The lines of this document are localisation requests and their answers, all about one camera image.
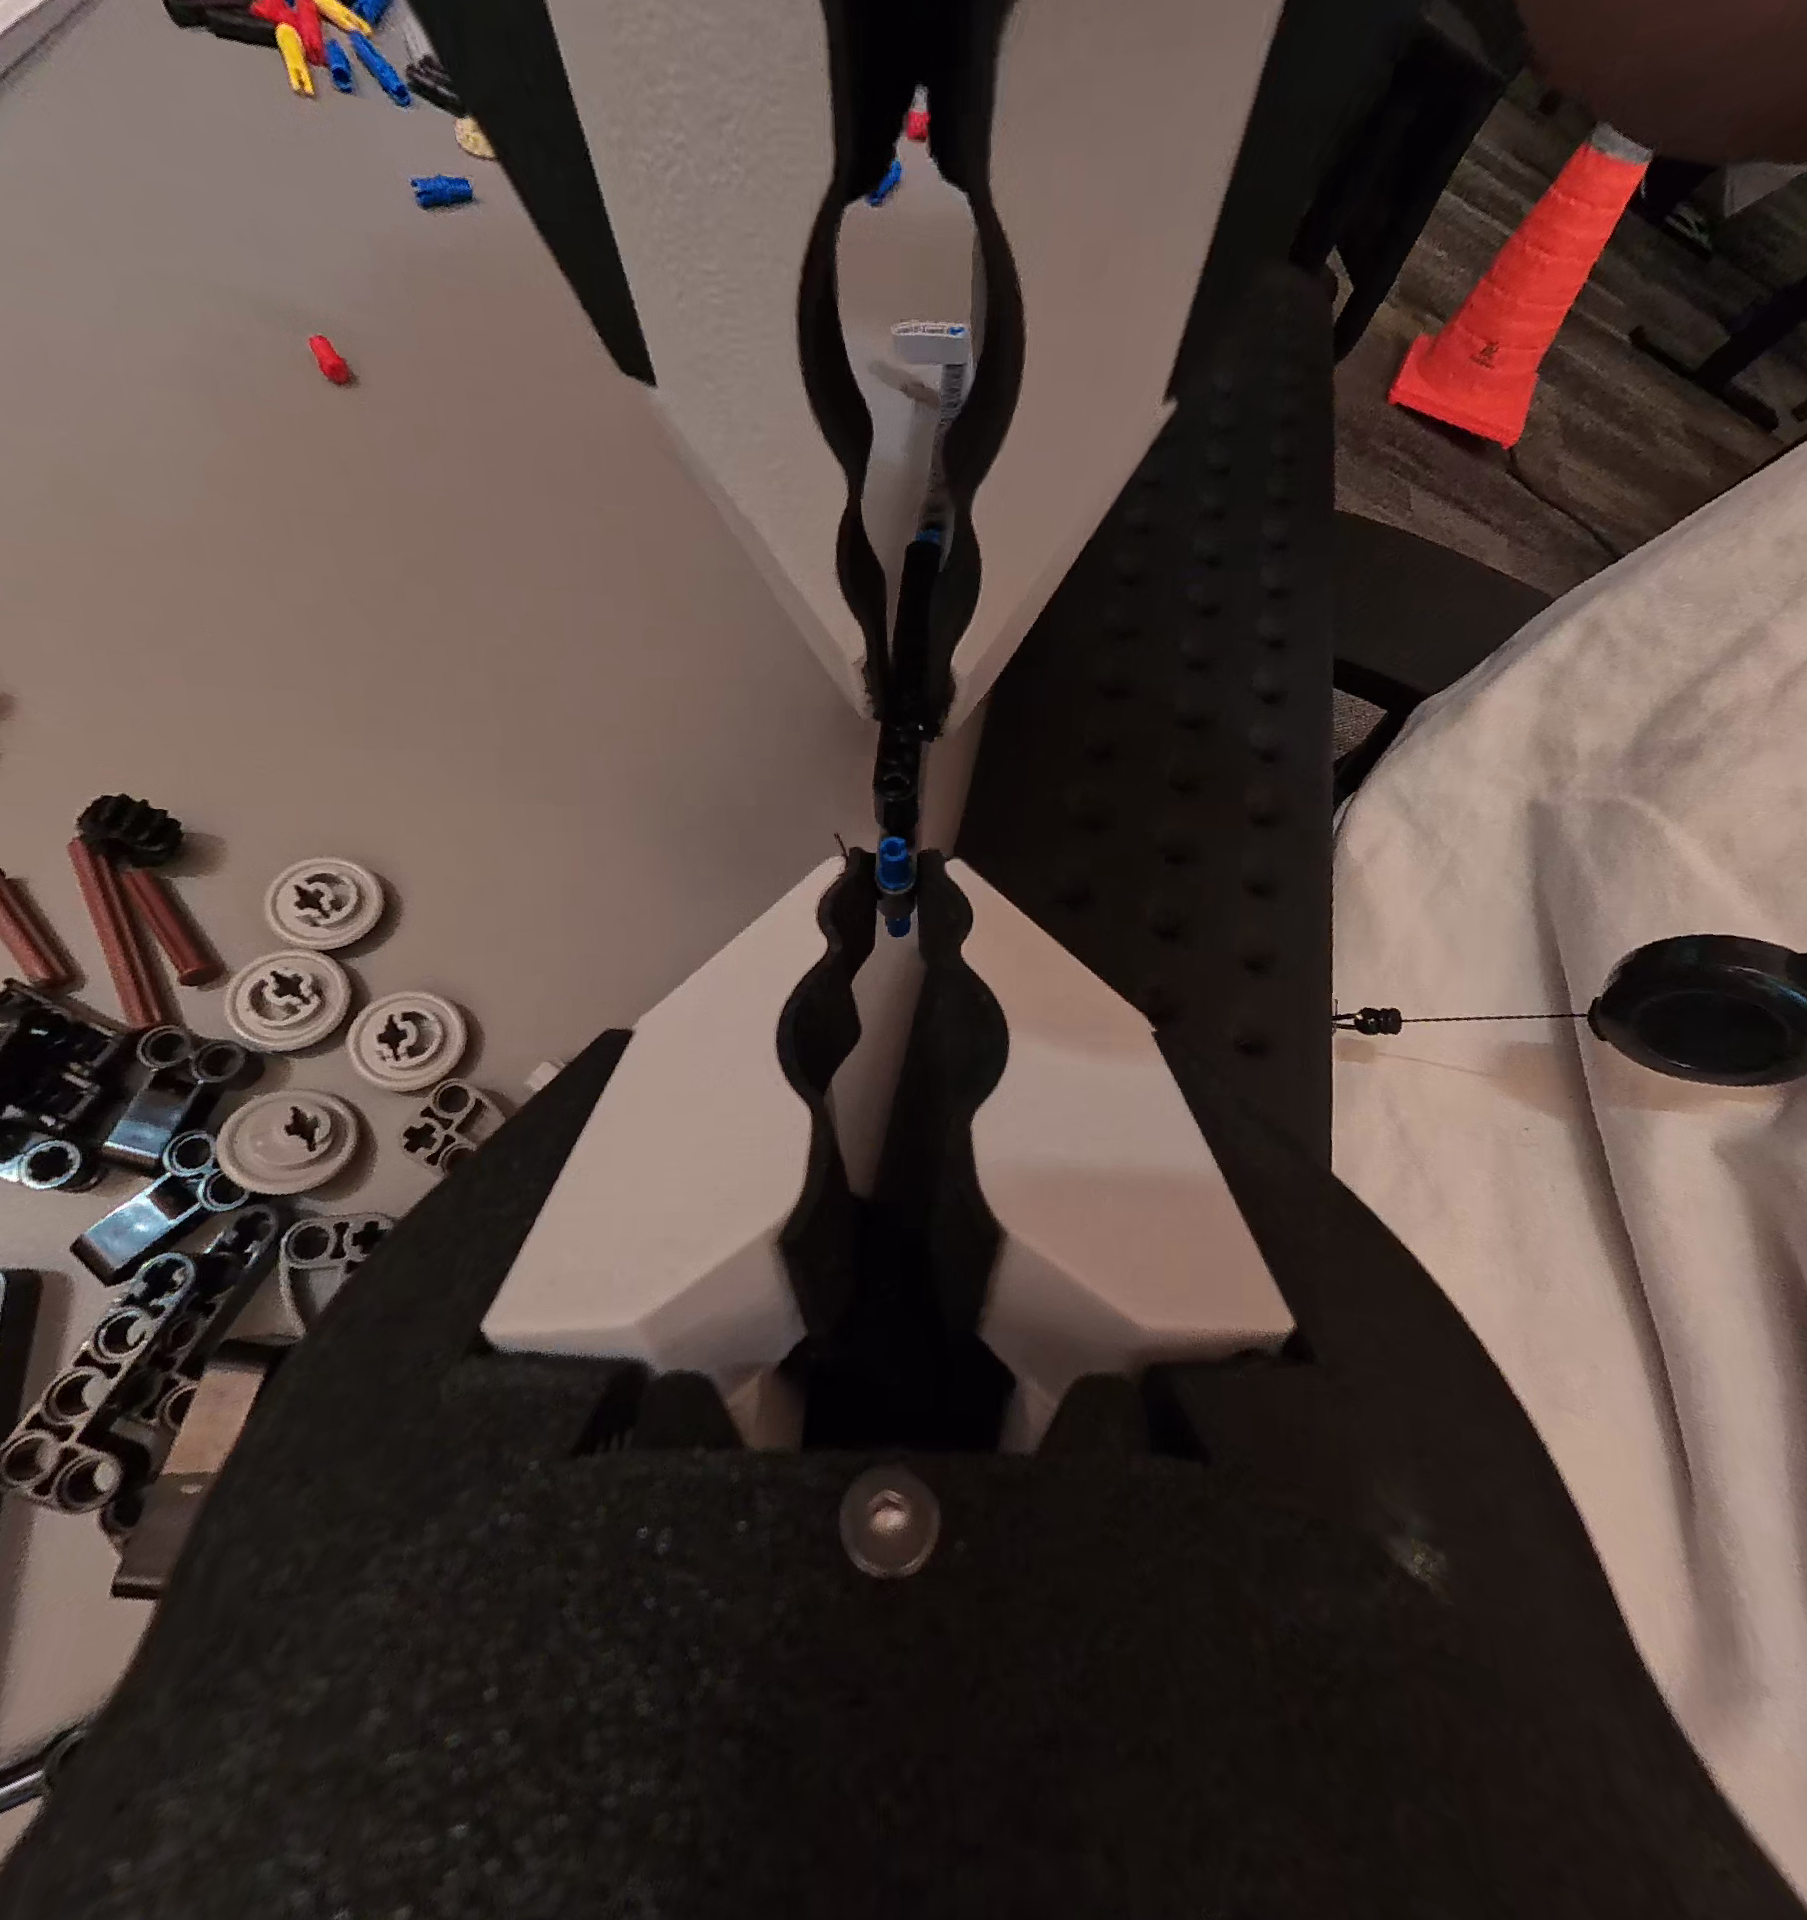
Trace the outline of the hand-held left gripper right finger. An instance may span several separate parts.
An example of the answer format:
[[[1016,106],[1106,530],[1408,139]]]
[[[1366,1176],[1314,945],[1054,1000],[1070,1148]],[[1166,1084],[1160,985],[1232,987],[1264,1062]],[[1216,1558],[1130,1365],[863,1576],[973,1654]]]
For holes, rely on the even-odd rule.
[[[959,859],[923,862],[915,947],[879,1191],[987,1444],[1032,1452],[1082,1380],[1278,1356],[1294,1320],[1148,1018]]]

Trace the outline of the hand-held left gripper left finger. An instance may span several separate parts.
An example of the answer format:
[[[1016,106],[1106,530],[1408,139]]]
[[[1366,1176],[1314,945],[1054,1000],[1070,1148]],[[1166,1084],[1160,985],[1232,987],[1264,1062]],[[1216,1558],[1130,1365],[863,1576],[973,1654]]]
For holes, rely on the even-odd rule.
[[[863,1025],[875,862],[835,859],[643,1015],[483,1318],[507,1355],[711,1382],[745,1444],[793,1448],[853,1295],[831,1084]]]

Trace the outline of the pile of black grey parts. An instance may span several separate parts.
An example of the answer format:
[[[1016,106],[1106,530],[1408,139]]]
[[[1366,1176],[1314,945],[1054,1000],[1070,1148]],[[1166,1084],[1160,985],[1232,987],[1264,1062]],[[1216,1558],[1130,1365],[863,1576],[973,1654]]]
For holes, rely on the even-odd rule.
[[[421,991],[355,1004],[339,954],[385,914],[373,873],[291,864],[263,898],[277,947],[225,973],[169,887],[181,843],[175,816],[127,794],[77,820],[67,854],[115,1020],[67,997],[59,943],[0,868],[0,1185],[139,1183],[67,1248],[103,1309],[21,1402],[0,1497],[95,1519],[121,1547],[217,1349],[297,1345],[393,1231],[383,1213],[293,1213],[351,1171],[365,1133],[335,1094],[261,1090],[267,1062],[343,1038],[367,1090],[419,1097],[397,1153],[429,1175],[465,1164],[503,1119],[457,1076],[457,1007]]]

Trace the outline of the black perforated panel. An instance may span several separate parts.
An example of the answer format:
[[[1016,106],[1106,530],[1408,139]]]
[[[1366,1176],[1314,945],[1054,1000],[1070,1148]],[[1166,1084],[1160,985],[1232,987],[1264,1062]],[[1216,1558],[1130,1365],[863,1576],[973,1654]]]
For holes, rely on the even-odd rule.
[[[1330,311],[1280,265],[987,699],[959,859],[1314,1163],[1330,1142]]]

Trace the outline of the black badge reel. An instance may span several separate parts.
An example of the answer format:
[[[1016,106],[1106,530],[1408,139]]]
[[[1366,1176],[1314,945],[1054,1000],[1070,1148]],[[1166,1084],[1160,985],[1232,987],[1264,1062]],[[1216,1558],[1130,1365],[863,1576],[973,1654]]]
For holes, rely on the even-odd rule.
[[[1807,952],[1690,932],[1624,954],[1580,1011],[1402,1016],[1362,1007],[1328,1018],[1366,1041],[1406,1027],[1576,1027],[1662,1078],[1704,1088],[1778,1088],[1807,1078]]]

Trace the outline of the long dark grey lego beam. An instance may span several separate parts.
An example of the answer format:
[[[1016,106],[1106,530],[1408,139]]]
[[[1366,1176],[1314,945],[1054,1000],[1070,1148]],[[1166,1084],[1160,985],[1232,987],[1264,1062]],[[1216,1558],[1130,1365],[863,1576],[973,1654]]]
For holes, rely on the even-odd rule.
[[[975,359],[967,320],[903,318],[891,323],[887,345],[869,369],[899,405],[877,436],[891,493],[907,512],[913,543],[941,554],[955,527],[947,440],[969,398]]]

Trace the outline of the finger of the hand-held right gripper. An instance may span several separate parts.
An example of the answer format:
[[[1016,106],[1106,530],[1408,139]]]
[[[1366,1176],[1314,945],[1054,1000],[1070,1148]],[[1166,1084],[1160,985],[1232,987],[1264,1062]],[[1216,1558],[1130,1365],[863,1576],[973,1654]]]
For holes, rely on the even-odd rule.
[[[929,151],[981,332],[943,440],[941,722],[983,701],[1170,413],[1280,5],[929,5]]]
[[[905,536],[905,398],[851,364],[827,5],[547,7],[653,405],[849,709]]]

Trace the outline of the pile of colourful lego pins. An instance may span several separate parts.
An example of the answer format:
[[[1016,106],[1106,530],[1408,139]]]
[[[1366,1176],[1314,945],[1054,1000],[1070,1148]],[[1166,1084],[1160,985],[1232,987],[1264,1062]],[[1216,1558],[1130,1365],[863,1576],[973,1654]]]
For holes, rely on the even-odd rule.
[[[319,78],[349,96],[367,82],[393,109],[427,105],[447,115],[463,157],[493,164],[495,151],[465,113],[461,93],[435,48],[411,19],[401,26],[403,60],[387,45],[387,2],[163,2],[169,24],[187,34],[267,51],[299,100],[319,96]]]

